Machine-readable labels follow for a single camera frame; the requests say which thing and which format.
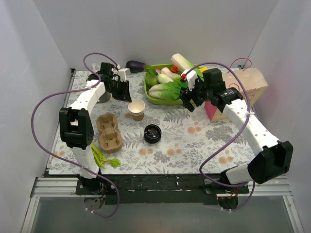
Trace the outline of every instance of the green basket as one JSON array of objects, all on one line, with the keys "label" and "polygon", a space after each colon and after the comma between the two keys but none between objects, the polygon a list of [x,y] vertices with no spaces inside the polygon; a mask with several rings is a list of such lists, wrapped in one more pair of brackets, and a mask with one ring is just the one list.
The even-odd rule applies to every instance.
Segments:
[{"label": "green basket", "polygon": [[[162,65],[153,65],[152,67],[154,69],[162,69],[164,67],[167,67],[169,69],[171,69],[173,66],[173,64],[162,64]],[[149,86],[147,86],[146,84],[146,77],[147,75],[150,75],[148,73],[145,73],[145,79],[144,79],[144,87],[145,87],[145,94],[148,98],[148,100],[153,103],[153,104],[159,104],[159,105],[181,105],[183,104],[182,100],[179,99],[179,100],[173,100],[173,101],[167,101],[167,100],[161,100],[161,99],[157,99],[157,98],[154,98],[154,97],[151,97],[149,96],[148,94],[148,90],[150,89]]]}]

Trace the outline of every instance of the cardboard egg carton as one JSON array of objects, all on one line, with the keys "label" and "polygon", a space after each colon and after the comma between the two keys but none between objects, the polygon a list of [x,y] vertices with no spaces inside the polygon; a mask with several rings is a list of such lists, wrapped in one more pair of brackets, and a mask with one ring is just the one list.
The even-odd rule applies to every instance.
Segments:
[{"label": "cardboard egg carton", "polygon": [[102,132],[99,141],[106,153],[113,153],[121,149],[122,137],[117,131],[118,122],[113,114],[101,115],[96,120],[97,129]]}]

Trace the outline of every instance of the paper cup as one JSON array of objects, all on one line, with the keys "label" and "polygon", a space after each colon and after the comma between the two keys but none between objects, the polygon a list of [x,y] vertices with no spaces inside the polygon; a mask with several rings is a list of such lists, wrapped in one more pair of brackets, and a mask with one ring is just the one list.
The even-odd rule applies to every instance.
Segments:
[{"label": "paper cup", "polygon": [[142,100],[132,100],[131,103],[127,105],[133,120],[141,121],[144,119],[145,115],[145,103]]}]

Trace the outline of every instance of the white wall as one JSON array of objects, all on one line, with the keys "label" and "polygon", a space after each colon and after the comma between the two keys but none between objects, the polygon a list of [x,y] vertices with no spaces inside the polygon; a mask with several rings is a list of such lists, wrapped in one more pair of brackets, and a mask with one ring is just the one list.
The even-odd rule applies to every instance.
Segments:
[{"label": "white wall", "polygon": [[250,58],[269,88],[256,103],[264,125],[294,154],[288,179],[305,232],[311,232],[311,2],[280,0]]},{"label": "white wall", "polygon": [[[67,88],[70,70],[32,0],[0,0],[0,31],[0,232],[17,233],[48,159],[32,138],[30,116],[40,99]],[[48,101],[35,117],[49,149],[63,99]]]},{"label": "white wall", "polygon": [[169,63],[177,52],[229,65],[249,55],[277,0],[34,2],[69,66],[84,69],[79,59],[92,51],[121,65]]}]

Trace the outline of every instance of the tablecloth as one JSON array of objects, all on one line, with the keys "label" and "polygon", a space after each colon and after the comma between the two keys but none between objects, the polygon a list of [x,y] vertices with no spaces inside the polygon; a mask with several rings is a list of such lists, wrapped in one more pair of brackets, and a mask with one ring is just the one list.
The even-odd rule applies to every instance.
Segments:
[{"label": "tablecloth", "polygon": [[[88,71],[77,71],[72,89],[81,89],[86,85]],[[146,174],[146,173],[198,173],[200,164],[219,147],[228,142],[237,128],[229,121],[221,120],[211,123],[204,105],[196,107],[191,113],[182,105],[154,105],[150,103],[144,91],[144,72],[130,74],[130,95],[132,99],[145,102],[145,117],[134,121],[127,109],[127,103],[111,98],[106,103],[97,103],[90,117],[94,128],[95,145],[99,144],[100,132],[96,128],[96,119],[103,114],[112,113],[117,117],[119,131],[122,135],[121,150],[104,155],[108,159],[118,158],[122,165],[112,167],[105,165],[103,174]],[[71,93],[67,106],[70,106],[80,93]],[[156,144],[144,141],[143,130],[149,124],[158,125],[162,138]],[[58,136],[55,154],[76,162],[76,159]],[[219,173],[224,169],[249,163],[254,158],[252,150],[243,136],[208,162],[203,171]],[[72,164],[52,159],[49,174],[77,174],[80,168]]]}]

